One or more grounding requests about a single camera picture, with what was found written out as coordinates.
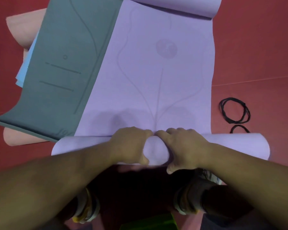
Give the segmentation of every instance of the red floor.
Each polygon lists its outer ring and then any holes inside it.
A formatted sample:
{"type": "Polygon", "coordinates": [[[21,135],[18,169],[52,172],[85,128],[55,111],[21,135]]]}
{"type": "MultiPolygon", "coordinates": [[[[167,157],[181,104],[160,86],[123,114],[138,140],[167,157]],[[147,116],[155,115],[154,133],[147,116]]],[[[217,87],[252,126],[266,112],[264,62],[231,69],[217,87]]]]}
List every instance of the red floor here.
{"type": "MultiPolygon", "coordinates": [[[[23,55],[5,18],[44,8],[48,1],[0,0],[0,114],[19,99],[15,76],[23,55]]],[[[232,127],[223,120],[219,101],[241,99],[252,114],[247,128],[266,137],[272,161],[288,165],[288,0],[223,0],[213,24],[212,132],[228,133],[232,127]]],[[[235,104],[228,103],[226,112],[235,119],[241,116],[235,104]]],[[[53,143],[9,147],[2,132],[0,127],[0,170],[50,155],[53,143]]],[[[183,230],[199,228],[200,216],[175,217],[183,230]]]]}

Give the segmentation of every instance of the hand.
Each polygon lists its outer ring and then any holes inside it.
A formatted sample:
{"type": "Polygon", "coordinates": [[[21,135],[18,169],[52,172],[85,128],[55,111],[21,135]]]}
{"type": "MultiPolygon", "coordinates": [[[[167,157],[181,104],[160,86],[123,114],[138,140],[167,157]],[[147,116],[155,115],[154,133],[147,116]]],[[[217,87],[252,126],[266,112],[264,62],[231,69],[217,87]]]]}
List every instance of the hand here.
{"type": "Polygon", "coordinates": [[[152,135],[152,131],[136,127],[119,129],[109,140],[113,156],[117,162],[148,165],[149,160],[144,156],[143,148],[146,140],[152,135]]]}
{"type": "Polygon", "coordinates": [[[203,167],[211,151],[212,144],[193,129],[169,128],[166,131],[157,131],[155,135],[159,136],[173,153],[174,160],[167,167],[168,174],[181,169],[203,167]]]}

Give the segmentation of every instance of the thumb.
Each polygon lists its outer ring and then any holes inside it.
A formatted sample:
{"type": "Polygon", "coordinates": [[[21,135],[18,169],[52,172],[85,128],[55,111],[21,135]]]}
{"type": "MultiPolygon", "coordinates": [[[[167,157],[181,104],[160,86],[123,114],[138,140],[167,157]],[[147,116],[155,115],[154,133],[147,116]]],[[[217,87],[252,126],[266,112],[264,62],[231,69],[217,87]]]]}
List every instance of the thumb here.
{"type": "Polygon", "coordinates": [[[170,163],[168,166],[167,166],[167,169],[166,169],[166,172],[168,174],[172,174],[173,172],[177,171],[177,170],[180,170],[179,167],[177,167],[173,162],[170,163]]]}
{"type": "Polygon", "coordinates": [[[144,156],[143,153],[142,153],[141,158],[139,160],[139,164],[140,165],[148,165],[149,164],[149,160],[146,158],[146,156],[144,156]]]}

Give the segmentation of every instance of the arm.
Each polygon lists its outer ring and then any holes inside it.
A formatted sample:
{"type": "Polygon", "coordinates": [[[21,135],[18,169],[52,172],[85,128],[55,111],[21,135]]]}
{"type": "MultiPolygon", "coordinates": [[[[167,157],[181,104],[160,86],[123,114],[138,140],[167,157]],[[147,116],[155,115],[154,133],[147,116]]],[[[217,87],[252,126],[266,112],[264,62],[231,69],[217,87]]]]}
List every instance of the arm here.
{"type": "Polygon", "coordinates": [[[210,170],[280,229],[288,229],[288,167],[209,143],[194,130],[156,133],[172,150],[171,174],[197,167],[210,170]]]}
{"type": "Polygon", "coordinates": [[[0,173],[0,229],[33,229],[51,218],[99,173],[117,162],[146,165],[150,130],[117,131],[80,151],[38,159],[0,173]]]}

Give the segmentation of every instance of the finger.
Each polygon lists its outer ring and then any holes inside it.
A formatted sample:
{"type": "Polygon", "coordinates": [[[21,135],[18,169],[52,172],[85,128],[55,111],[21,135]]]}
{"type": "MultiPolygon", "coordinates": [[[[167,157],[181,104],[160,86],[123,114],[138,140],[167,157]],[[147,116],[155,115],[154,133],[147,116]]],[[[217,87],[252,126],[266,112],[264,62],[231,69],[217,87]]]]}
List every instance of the finger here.
{"type": "Polygon", "coordinates": [[[140,161],[139,161],[140,165],[148,165],[149,164],[149,160],[146,158],[146,156],[144,156],[144,154],[142,154],[140,161]]]}
{"type": "Polygon", "coordinates": [[[167,133],[166,131],[162,131],[162,130],[157,131],[155,135],[158,136],[160,139],[162,139],[163,142],[165,142],[166,144],[169,144],[169,138],[171,135],[167,133]]]}
{"type": "Polygon", "coordinates": [[[177,166],[174,165],[174,163],[170,163],[168,166],[167,166],[167,169],[166,169],[166,172],[168,174],[172,174],[174,173],[175,171],[179,170],[180,168],[178,168],[177,166]]]}
{"type": "Polygon", "coordinates": [[[175,128],[169,128],[169,129],[166,130],[166,132],[169,133],[169,134],[173,134],[176,131],[177,130],[175,128]]]}
{"type": "Polygon", "coordinates": [[[146,138],[149,138],[149,137],[154,135],[154,133],[151,130],[148,130],[148,129],[144,130],[144,132],[145,132],[146,138]]]}

